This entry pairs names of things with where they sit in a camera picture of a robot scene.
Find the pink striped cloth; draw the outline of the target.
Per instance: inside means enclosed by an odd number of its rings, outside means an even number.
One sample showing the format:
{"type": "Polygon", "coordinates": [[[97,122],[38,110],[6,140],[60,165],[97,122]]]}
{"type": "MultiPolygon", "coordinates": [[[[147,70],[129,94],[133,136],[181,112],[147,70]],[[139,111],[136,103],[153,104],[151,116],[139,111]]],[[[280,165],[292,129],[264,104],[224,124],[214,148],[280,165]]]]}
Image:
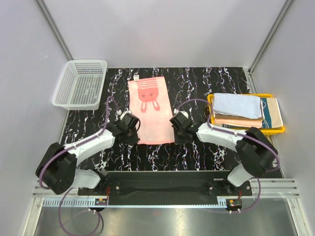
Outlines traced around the pink striped cloth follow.
{"type": "Polygon", "coordinates": [[[173,143],[172,109],[164,77],[128,82],[129,110],[140,119],[140,145],[173,143]]]}

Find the peach towel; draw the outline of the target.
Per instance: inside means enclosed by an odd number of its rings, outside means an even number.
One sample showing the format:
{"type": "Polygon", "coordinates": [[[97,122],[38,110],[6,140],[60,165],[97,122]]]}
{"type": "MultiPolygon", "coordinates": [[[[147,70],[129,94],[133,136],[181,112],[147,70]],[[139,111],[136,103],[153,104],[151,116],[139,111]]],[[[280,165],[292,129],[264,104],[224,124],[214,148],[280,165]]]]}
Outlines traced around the peach towel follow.
{"type": "Polygon", "coordinates": [[[231,126],[237,126],[237,127],[256,127],[261,128],[262,127],[262,121],[261,120],[239,120],[239,119],[214,119],[214,122],[216,124],[226,124],[231,126]]]}

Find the light blue cloth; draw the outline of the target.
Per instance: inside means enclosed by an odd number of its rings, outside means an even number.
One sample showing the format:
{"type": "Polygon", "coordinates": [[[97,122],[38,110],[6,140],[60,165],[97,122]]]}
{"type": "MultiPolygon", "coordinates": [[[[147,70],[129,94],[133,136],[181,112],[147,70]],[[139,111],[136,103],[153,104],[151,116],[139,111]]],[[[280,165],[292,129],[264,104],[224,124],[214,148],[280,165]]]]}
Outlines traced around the light blue cloth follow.
{"type": "Polygon", "coordinates": [[[260,98],[253,95],[215,93],[213,108],[216,114],[246,118],[262,117],[260,98]]]}

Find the teal beige Doraemon towel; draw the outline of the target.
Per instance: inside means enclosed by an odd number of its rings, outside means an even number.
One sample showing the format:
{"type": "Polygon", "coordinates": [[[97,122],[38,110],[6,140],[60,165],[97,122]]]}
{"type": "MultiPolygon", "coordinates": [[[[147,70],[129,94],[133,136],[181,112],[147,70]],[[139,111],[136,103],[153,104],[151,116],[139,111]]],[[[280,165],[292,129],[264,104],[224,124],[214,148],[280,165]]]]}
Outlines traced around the teal beige Doraemon towel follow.
{"type": "Polygon", "coordinates": [[[278,100],[274,97],[261,98],[261,105],[264,117],[262,121],[262,128],[281,128],[284,124],[278,100]]]}

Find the yellow cloth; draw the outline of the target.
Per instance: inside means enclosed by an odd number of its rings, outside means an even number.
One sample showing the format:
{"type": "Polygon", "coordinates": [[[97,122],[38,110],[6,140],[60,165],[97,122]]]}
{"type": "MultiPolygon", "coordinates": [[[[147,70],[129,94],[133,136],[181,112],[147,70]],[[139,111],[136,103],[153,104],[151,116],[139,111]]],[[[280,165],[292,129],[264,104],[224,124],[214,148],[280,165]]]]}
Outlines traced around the yellow cloth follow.
{"type": "Polygon", "coordinates": [[[223,114],[216,114],[216,113],[214,113],[213,118],[214,119],[249,120],[249,121],[262,121],[262,120],[264,120],[264,117],[260,117],[260,118],[246,118],[246,117],[232,116],[232,115],[223,115],[223,114]]]}

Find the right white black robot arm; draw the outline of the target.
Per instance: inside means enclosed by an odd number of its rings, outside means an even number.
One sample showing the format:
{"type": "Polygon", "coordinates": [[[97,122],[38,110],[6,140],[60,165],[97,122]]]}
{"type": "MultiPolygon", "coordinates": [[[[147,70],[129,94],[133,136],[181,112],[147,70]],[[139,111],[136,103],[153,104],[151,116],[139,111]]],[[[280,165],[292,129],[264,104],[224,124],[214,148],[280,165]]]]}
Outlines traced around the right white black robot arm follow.
{"type": "Polygon", "coordinates": [[[279,160],[278,151],[258,128],[244,131],[218,127],[209,121],[196,123],[186,112],[176,113],[170,122],[178,144],[199,140],[226,147],[238,154],[240,163],[227,177],[209,181],[210,195],[237,195],[249,180],[279,168],[273,166],[273,162],[279,160]]]}

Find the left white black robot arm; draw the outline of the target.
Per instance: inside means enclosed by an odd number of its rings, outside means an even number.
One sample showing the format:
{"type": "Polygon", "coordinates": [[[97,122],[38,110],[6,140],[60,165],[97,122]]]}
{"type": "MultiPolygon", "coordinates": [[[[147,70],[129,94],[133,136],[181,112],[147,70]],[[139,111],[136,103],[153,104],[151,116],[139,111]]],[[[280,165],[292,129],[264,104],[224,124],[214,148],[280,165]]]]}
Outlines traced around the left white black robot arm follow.
{"type": "Polygon", "coordinates": [[[125,112],[120,119],[106,124],[98,132],[71,144],[51,144],[38,165],[35,175],[42,188],[59,195],[70,188],[86,188],[100,195],[106,190],[106,173],[81,170],[78,166],[94,154],[111,148],[114,143],[135,144],[139,141],[140,119],[125,112]]]}

